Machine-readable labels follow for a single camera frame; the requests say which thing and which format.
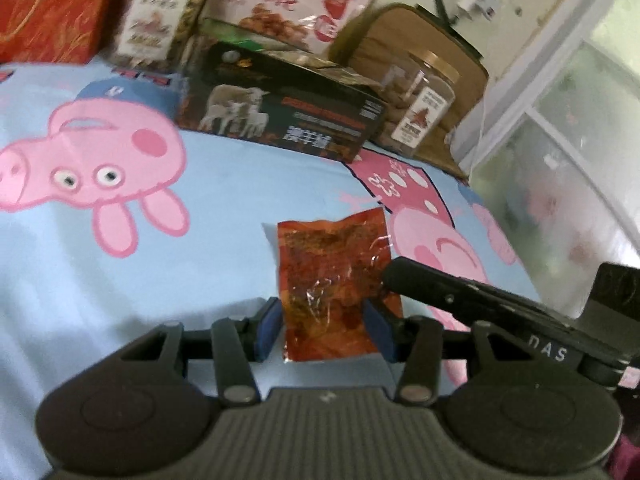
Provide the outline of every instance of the blue cap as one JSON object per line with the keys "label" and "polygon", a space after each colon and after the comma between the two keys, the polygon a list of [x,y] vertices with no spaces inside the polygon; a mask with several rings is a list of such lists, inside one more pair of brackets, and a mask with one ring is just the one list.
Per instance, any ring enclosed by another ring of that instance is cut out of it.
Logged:
{"label": "blue cap", "polygon": [[111,98],[140,103],[162,112],[173,121],[180,103],[180,93],[172,86],[161,87],[148,80],[112,77],[89,83],[77,99]]}

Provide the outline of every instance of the plastic jar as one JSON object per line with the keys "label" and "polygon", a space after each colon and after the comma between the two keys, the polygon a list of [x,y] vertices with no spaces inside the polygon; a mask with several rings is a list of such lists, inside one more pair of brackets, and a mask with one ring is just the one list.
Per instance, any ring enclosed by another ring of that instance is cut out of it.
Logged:
{"label": "plastic jar", "polygon": [[174,72],[206,0],[128,0],[108,61],[124,68]]}
{"label": "plastic jar", "polygon": [[380,82],[389,105],[382,129],[372,142],[391,152],[414,156],[420,142],[455,101],[458,72],[433,52],[398,57]]}

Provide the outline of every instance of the gold lid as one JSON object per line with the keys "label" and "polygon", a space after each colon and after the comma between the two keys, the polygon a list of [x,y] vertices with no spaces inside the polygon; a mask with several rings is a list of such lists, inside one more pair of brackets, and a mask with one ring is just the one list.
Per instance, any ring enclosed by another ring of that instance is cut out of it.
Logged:
{"label": "gold lid", "polygon": [[456,84],[458,79],[460,79],[460,74],[455,68],[446,61],[440,59],[430,50],[410,50],[409,54],[413,57],[417,57],[417,59],[425,62],[427,65],[434,67],[434,69],[440,72],[453,84]]}

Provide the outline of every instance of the metal rivet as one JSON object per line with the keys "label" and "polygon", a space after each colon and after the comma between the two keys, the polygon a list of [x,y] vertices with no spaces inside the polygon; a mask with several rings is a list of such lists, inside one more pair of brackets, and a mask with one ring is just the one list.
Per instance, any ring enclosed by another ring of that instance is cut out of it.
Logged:
{"label": "metal rivet", "polygon": [[255,390],[250,386],[244,386],[243,384],[236,384],[235,386],[229,386],[223,396],[229,402],[235,402],[237,404],[246,404],[255,400]]}
{"label": "metal rivet", "polygon": [[400,397],[413,404],[427,402],[432,396],[433,392],[421,384],[408,384],[400,390]]}
{"label": "metal rivet", "polygon": [[329,404],[330,402],[333,402],[337,398],[338,398],[338,396],[336,394],[334,394],[333,392],[325,392],[324,394],[320,395],[320,400],[322,400],[322,402],[324,402],[326,404]]}

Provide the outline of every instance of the sheep picture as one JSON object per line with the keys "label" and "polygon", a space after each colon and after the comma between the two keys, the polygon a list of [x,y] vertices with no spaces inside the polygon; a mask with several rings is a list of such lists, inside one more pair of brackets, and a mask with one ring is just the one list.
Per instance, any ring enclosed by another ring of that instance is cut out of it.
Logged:
{"label": "sheep picture", "polygon": [[200,121],[198,126],[199,130],[210,132],[213,130],[213,123],[216,119],[220,119],[219,135],[225,133],[226,127],[231,121],[235,121],[238,118],[242,103],[235,103],[232,101],[225,104],[215,104],[207,109],[207,113]]}
{"label": "sheep picture", "polygon": [[244,137],[246,135],[248,139],[260,137],[267,127],[267,122],[269,122],[269,115],[260,112],[260,108],[256,105],[250,105],[240,136]]}
{"label": "sheep picture", "polygon": [[219,135],[225,133],[230,122],[229,131],[236,133],[244,121],[244,129],[240,136],[244,137],[249,131],[251,131],[251,137],[256,136],[255,132],[258,131],[259,136],[268,120],[268,115],[261,114],[259,111],[262,98],[268,93],[256,87],[243,88],[226,84],[216,86],[207,99],[207,111],[198,129],[211,131],[214,121],[220,119]]}

